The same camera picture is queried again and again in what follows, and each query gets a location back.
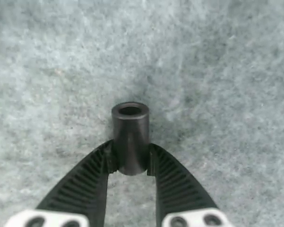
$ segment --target speckled gray surface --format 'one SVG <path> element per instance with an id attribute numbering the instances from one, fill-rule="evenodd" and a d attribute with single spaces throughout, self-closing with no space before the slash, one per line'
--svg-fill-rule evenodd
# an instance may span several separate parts
<path id="1" fill-rule="evenodd" d="M 0 0 L 0 226 L 132 100 L 236 226 L 284 227 L 284 0 Z M 106 226 L 155 226 L 154 192 L 112 175 Z"/>

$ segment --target black cylinder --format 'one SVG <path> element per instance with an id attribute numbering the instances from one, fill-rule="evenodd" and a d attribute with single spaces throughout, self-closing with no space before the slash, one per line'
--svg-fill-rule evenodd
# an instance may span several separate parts
<path id="1" fill-rule="evenodd" d="M 147 169 L 149 158 L 149 109 L 136 102 L 113 107 L 113 150 L 118 170 L 125 175 L 137 175 Z"/>

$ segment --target mounting hole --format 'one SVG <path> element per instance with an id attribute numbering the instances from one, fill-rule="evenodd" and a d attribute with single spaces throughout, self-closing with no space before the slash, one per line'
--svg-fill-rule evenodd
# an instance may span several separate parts
<path id="1" fill-rule="evenodd" d="M 25 227 L 42 227 L 44 222 L 45 220 L 43 217 L 35 217 L 33 219 L 30 219 Z"/>
<path id="2" fill-rule="evenodd" d="M 175 217 L 170 221 L 171 227 L 187 227 L 187 222 L 181 217 Z"/>
<path id="3" fill-rule="evenodd" d="M 122 115 L 136 115 L 136 114 L 140 114 L 141 113 L 141 109 L 135 106 L 128 106 L 128 107 L 124 107 L 122 109 L 119 110 L 119 113 Z"/>
<path id="4" fill-rule="evenodd" d="M 220 226 L 222 224 L 221 220 L 215 215 L 206 215 L 204 217 L 204 222 L 208 226 Z"/>
<path id="5" fill-rule="evenodd" d="M 65 223 L 62 227 L 80 227 L 80 224 L 77 221 L 69 221 Z"/>

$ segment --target gray carpet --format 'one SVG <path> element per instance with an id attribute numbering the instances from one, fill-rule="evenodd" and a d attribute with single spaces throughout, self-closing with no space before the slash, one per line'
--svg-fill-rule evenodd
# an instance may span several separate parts
<path id="1" fill-rule="evenodd" d="M 0 0 L 0 226 L 111 138 L 123 101 L 236 226 L 284 227 L 284 0 Z M 111 175 L 106 227 L 154 211 L 152 178 Z"/>

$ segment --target cylinder hole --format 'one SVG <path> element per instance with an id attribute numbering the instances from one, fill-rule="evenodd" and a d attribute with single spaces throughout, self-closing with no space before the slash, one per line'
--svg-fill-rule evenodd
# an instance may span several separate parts
<path id="1" fill-rule="evenodd" d="M 135 106 L 128 106 L 128 107 L 124 107 L 122 109 L 119 110 L 119 113 L 122 115 L 136 115 L 136 114 L 140 114 L 141 113 L 141 109 Z"/>

